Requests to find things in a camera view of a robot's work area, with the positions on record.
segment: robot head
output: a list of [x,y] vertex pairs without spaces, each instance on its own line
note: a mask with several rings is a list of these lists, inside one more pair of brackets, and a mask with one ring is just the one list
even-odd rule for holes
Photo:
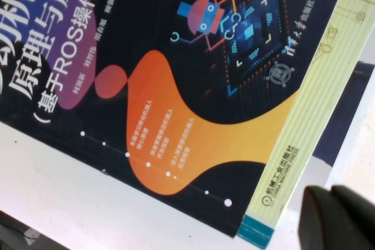
[[194,35],[198,31],[209,35],[217,32],[224,9],[210,0],[197,0],[193,5],[181,2],[177,14],[187,18],[187,25]]

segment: blue square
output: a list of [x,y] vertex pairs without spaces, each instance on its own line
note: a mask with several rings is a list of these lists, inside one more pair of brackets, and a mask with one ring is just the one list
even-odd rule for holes
[[250,37],[252,37],[254,35],[254,25],[251,25],[249,26],[246,30],[245,30],[245,40],[249,39]]

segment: black object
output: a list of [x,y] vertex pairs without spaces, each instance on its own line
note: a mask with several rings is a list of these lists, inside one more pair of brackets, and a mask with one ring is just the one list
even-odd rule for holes
[[344,186],[307,187],[299,239],[302,250],[375,249],[375,206]]

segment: yellow paper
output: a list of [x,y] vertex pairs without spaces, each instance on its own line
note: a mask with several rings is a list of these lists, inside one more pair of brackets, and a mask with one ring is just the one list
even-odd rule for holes
[[[339,0],[248,207],[246,214],[251,218],[276,227],[374,23],[375,0]],[[280,167],[282,176],[273,181]],[[267,193],[270,184],[273,194]]]

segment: book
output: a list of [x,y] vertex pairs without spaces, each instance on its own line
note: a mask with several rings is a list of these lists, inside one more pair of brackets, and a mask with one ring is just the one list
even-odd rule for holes
[[[244,239],[268,245],[373,30],[374,14],[375,0],[339,0],[248,206],[238,233]],[[285,171],[280,163],[289,147],[296,155]]]
[[375,65],[359,61],[299,180],[288,208],[299,212],[306,186],[331,188],[340,176],[370,109],[375,89]]
[[338,0],[2,0],[0,120],[235,236]]

